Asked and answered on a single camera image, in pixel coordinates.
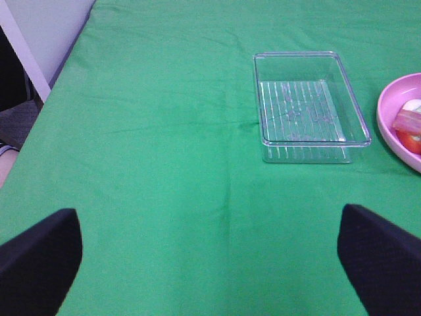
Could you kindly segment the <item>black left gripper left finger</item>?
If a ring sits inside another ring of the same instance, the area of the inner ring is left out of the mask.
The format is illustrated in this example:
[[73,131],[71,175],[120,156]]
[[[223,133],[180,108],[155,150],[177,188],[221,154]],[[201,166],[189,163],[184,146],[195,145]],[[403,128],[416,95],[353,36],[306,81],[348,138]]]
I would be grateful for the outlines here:
[[75,209],[60,209],[1,245],[1,314],[56,315],[82,262]]

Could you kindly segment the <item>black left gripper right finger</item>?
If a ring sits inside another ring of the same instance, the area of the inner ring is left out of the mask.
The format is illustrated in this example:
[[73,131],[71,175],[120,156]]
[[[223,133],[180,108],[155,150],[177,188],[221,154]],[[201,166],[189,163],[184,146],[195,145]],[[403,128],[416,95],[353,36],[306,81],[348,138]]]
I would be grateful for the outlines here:
[[420,239],[373,211],[347,204],[337,254],[369,315],[420,314]]

